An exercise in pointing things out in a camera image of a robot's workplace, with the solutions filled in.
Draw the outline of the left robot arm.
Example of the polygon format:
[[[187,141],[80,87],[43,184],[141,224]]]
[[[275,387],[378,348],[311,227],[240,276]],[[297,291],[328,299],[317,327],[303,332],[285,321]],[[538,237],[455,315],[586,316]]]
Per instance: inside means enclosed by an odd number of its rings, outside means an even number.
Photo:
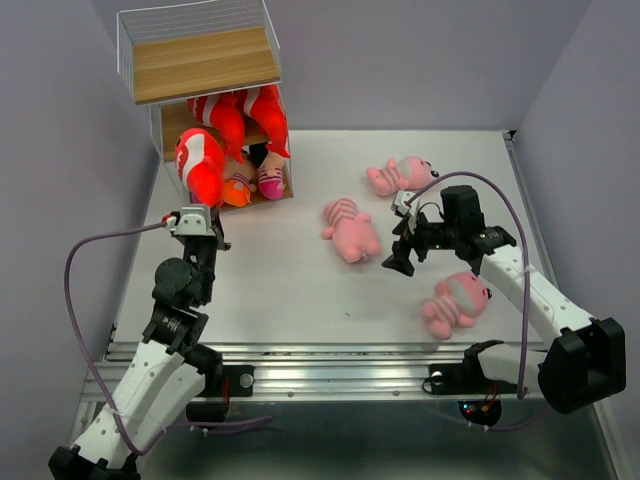
[[[198,394],[222,382],[222,356],[199,339],[208,322],[216,255],[230,249],[218,208],[192,204],[161,223],[183,246],[154,273],[154,304],[133,360],[87,429],[59,447],[48,466],[56,479],[137,479],[139,458]]]

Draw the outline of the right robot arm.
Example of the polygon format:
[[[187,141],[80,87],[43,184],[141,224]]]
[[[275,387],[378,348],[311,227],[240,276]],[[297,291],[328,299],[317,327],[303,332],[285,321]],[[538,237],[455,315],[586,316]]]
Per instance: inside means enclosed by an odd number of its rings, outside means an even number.
[[[423,304],[429,332],[446,340],[456,327],[472,327],[499,292],[522,313],[522,329],[535,330],[544,348],[528,351],[525,342],[511,347],[502,340],[475,343],[461,362],[430,375],[430,393],[536,392],[555,411],[568,414],[624,391],[623,327],[569,300],[530,264],[524,239],[515,239],[502,227],[486,226],[473,187],[448,187],[441,200],[441,219],[431,222],[416,194],[396,194],[392,210],[401,221],[392,232],[396,239],[383,267],[411,276],[412,254],[424,261],[431,250],[454,252],[469,268],[439,281],[433,298]]]

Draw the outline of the boy doll magenta striped shirt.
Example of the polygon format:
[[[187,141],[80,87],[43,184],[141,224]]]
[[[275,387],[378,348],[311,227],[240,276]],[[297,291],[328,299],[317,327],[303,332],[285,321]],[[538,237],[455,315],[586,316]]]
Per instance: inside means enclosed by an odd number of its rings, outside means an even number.
[[[284,194],[283,168],[286,158],[271,152],[265,143],[249,146],[250,159],[257,169],[257,186],[268,200],[278,200]]]

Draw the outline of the red shark plush mouth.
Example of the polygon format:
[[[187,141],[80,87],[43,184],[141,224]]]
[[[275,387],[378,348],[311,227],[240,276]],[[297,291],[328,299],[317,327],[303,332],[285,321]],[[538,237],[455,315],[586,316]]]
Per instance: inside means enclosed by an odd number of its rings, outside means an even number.
[[[234,92],[223,92],[189,98],[187,106],[200,124],[219,133],[224,143],[225,154],[238,163],[244,163],[242,148],[245,126],[237,102],[238,98]]]

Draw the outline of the large pink striped pig plush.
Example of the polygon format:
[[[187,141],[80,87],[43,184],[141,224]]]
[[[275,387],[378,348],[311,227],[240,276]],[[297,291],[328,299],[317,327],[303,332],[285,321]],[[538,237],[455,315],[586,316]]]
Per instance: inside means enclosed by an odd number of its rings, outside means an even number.
[[[358,209],[349,198],[338,198],[322,210],[326,226],[323,240],[331,240],[338,255],[348,263],[356,263],[381,253],[382,245],[371,216]]]

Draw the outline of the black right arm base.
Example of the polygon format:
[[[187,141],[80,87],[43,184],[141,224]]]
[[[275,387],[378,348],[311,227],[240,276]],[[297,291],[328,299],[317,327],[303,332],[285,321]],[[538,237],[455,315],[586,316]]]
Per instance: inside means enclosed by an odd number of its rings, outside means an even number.
[[[503,341],[489,340],[475,343],[464,351],[461,362],[436,363],[429,366],[422,390],[436,396],[484,394],[481,400],[459,400],[458,409],[471,427],[488,431],[506,431],[497,427],[502,415],[501,394],[515,394],[516,383],[503,379],[490,379],[487,369],[480,364],[481,353],[497,353],[498,347],[507,347]]]

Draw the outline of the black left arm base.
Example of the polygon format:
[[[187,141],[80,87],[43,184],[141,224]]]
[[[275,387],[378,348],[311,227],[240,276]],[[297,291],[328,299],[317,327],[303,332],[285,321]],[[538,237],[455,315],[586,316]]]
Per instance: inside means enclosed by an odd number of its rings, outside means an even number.
[[[204,388],[186,407],[191,422],[222,422],[227,419],[232,397],[253,395],[255,367],[225,364],[220,352],[198,344],[187,354],[186,362],[204,375]]]

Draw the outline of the red plush corner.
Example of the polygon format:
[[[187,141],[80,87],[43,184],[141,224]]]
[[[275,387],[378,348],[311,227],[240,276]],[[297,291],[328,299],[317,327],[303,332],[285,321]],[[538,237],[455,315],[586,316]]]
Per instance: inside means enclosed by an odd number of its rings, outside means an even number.
[[[179,136],[175,166],[183,186],[198,203],[211,208],[221,203],[226,155],[207,130],[190,128]]]

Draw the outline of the red whale plush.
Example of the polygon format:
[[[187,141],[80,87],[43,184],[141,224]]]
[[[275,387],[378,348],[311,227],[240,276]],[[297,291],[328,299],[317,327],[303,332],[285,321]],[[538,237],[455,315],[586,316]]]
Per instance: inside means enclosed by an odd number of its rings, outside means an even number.
[[[268,137],[268,151],[288,159],[288,124],[275,84],[237,90],[239,108],[253,119]]]

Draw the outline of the boy doll orange pants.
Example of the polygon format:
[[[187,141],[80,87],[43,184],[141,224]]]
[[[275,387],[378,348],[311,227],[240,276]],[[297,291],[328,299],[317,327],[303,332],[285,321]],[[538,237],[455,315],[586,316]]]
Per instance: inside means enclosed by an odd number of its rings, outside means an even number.
[[[245,207],[250,203],[251,194],[256,190],[254,184],[255,168],[249,160],[239,163],[230,160],[224,173],[222,200],[233,207]]]

